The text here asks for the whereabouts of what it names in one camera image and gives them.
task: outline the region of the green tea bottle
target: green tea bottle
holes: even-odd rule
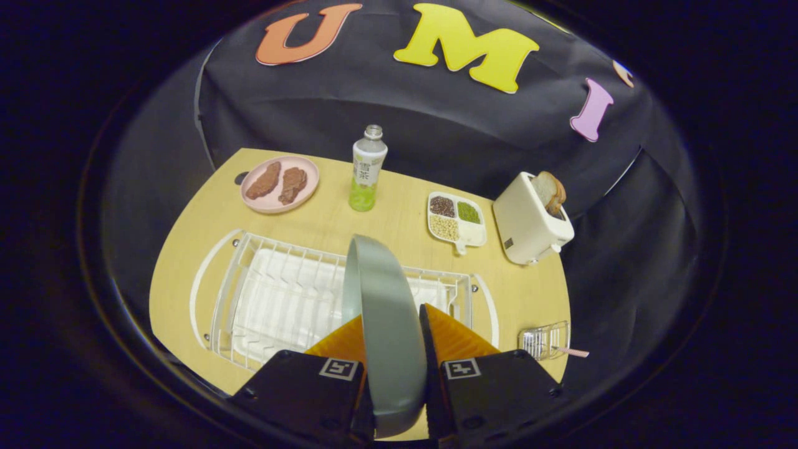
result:
[[[352,145],[352,152],[354,170],[350,206],[354,210],[365,212],[371,210],[377,200],[377,176],[385,155],[388,154],[388,146],[382,141],[382,127],[366,126],[363,138]]]

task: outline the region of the toaster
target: toaster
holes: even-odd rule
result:
[[[516,264],[536,264],[574,238],[574,227],[565,208],[553,217],[538,198],[531,180],[521,172],[493,202],[493,216],[504,253]]]

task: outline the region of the bread slice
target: bread slice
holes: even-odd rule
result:
[[[530,180],[532,188],[537,193],[540,202],[552,216],[559,215],[559,208],[566,198],[565,187],[549,172],[540,172]]]

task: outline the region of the wooden table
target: wooden table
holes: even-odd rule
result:
[[[237,228],[342,255],[346,254],[352,235],[358,233],[385,244],[404,266],[479,273],[496,304],[501,351],[517,348],[518,332],[523,328],[571,319],[559,255],[532,266],[512,264],[500,245],[492,202],[471,193],[383,170],[376,205],[360,213],[347,202],[352,164],[308,157],[318,166],[321,180],[304,205],[279,215],[252,211],[241,201],[240,187],[234,179],[267,159],[286,154],[289,153],[241,149],[222,165],[180,214],[161,249],[152,277],[149,307],[155,336],[219,389],[233,394],[253,372],[222,359],[207,349],[207,342],[198,341],[190,320],[189,297],[205,256]],[[426,223],[426,201],[432,191],[475,201],[486,217],[488,243],[479,248],[468,247],[465,256],[458,256],[452,244],[434,239]],[[234,250],[231,244],[225,244],[207,265],[201,282],[194,286],[199,335],[210,332],[216,297]],[[473,329],[490,341],[488,306],[482,292],[473,293],[472,304]],[[562,379],[566,363],[566,355],[540,362],[557,381]],[[419,421],[419,429],[411,429],[409,433],[413,435],[407,438],[427,438],[426,422]]]

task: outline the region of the steak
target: steak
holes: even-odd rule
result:
[[[269,164],[269,166],[266,167],[266,171],[250,185],[249,189],[247,189],[245,193],[247,198],[255,200],[271,193],[271,191],[277,187],[277,182],[280,180],[280,166],[279,161]]]
[[[282,175],[282,193],[278,199],[284,205],[289,205],[294,202],[306,185],[307,173],[305,170],[296,167],[290,168]]]

